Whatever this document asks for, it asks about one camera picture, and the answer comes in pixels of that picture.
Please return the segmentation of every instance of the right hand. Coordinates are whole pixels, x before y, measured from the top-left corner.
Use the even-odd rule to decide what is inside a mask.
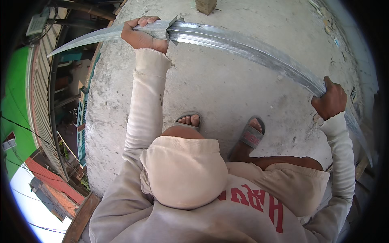
[[[132,28],[137,25],[143,27],[159,19],[160,18],[157,16],[142,16],[141,18],[126,21],[120,37],[129,43],[134,49],[150,48],[166,55],[166,52],[168,51],[168,42],[166,40],[155,39],[151,35],[142,31],[132,30]]]
[[[311,104],[326,121],[346,109],[347,94],[340,84],[334,84],[328,76],[324,77],[324,82],[327,92],[320,98],[313,96]]]

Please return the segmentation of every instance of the green wall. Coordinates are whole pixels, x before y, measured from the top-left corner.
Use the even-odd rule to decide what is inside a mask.
[[[26,108],[26,65],[28,47],[20,48],[11,57],[6,76],[5,97],[1,100],[1,112],[4,117],[30,128]],[[10,132],[15,134],[16,146],[6,151],[7,159],[21,165],[37,148],[31,132],[1,118],[1,142]],[[6,160],[8,179],[11,180],[19,166]]]

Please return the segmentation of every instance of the curved metal strip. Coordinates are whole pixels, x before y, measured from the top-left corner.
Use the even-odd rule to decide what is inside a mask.
[[[234,55],[241,56],[250,61],[261,64],[291,78],[317,97],[321,97],[326,92],[325,83],[321,78],[317,77],[297,60],[265,42],[235,31],[211,25],[180,21],[176,21],[172,24],[173,21],[174,20],[158,20],[153,24],[159,24],[159,27],[156,27],[153,24],[148,24],[145,27],[136,26],[134,30],[147,32],[155,38],[163,40],[170,39],[172,41],[191,43],[222,51],[228,51]],[[119,25],[81,36],[54,50],[48,56],[81,45],[120,39],[122,28],[123,25]],[[166,31],[168,33],[168,37],[163,35]],[[347,109],[345,119],[350,131],[355,134],[361,143],[361,146],[364,148],[370,161],[370,166],[373,167],[370,150],[367,146],[362,130],[354,116]]]

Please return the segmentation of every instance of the slide sandal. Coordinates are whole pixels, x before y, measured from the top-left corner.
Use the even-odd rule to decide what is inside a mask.
[[[178,122],[179,119],[181,119],[181,118],[183,118],[183,117],[185,117],[185,116],[190,116],[190,117],[191,117],[191,116],[193,116],[193,115],[198,115],[198,117],[200,118],[200,123],[199,123],[198,127],[195,127],[195,126],[192,126],[192,125],[188,125],[188,124],[185,124],[185,123],[180,123],[180,122]],[[201,116],[200,116],[200,114],[197,113],[197,112],[186,112],[186,113],[181,114],[180,117],[177,118],[177,120],[175,120],[174,125],[175,125],[175,126],[176,126],[176,125],[178,125],[178,126],[186,126],[186,127],[192,128],[192,129],[194,129],[194,130],[196,130],[196,131],[199,132],[199,131],[200,131],[200,126],[201,126]]]
[[[249,122],[252,119],[254,119],[254,118],[257,119],[257,121],[261,125],[262,133],[260,133],[260,131],[258,131],[257,129],[255,129],[252,126],[249,125]],[[259,116],[254,115],[247,121],[246,126],[244,127],[244,129],[242,131],[242,134],[241,134],[241,136],[239,138],[239,141],[242,141],[245,144],[247,144],[248,146],[252,147],[253,149],[256,149],[258,144],[259,144],[259,142],[262,140],[264,135],[265,135],[265,123],[262,121],[262,119]],[[230,159],[231,154],[234,151],[235,146],[237,145],[237,143],[234,145],[234,147],[228,153],[228,159]]]

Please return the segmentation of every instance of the sweatshirt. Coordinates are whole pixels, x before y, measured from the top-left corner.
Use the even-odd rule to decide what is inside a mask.
[[[333,197],[305,226],[277,198],[231,174],[225,190],[211,203],[193,210],[170,208],[142,192],[139,156],[162,133],[161,104],[171,62],[152,49],[136,49],[135,53],[124,163],[90,219],[92,243],[336,241],[355,186],[344,112],[320,128],[333,156]]]

